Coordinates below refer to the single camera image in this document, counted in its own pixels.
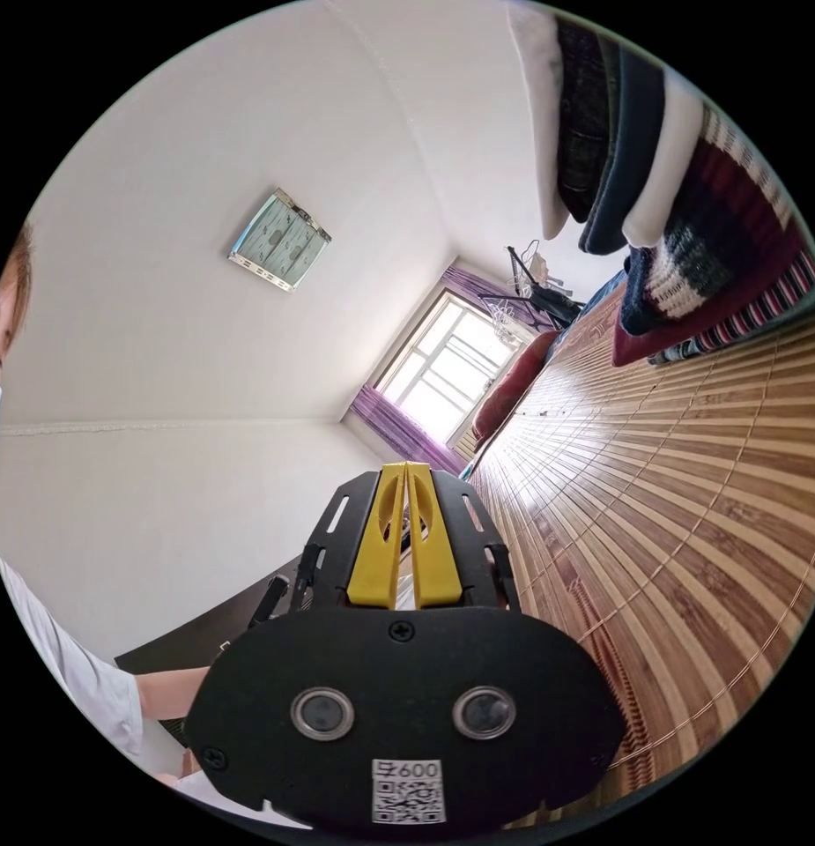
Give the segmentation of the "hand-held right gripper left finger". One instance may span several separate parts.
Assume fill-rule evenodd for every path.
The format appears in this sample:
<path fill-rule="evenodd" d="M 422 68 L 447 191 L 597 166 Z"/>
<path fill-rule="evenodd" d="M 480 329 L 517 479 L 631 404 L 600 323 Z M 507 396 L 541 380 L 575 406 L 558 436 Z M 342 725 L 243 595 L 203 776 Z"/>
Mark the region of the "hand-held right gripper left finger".
<path fill-rule="evenodd" d="M 385 464 L 346 588 L 356 607 L 394 609 L 405 505 L 406 464 Z"/>

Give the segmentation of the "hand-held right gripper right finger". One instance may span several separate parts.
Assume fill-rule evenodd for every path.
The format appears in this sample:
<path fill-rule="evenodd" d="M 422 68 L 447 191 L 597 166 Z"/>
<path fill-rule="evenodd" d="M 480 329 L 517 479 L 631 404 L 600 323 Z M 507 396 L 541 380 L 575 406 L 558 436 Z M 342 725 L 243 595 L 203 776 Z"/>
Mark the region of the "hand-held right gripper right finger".
<path fill-rule="evenodd" d="M 462 585 L 430 466 L 408 463 L 406 486 L 415 606 L 455 606 Z"/>

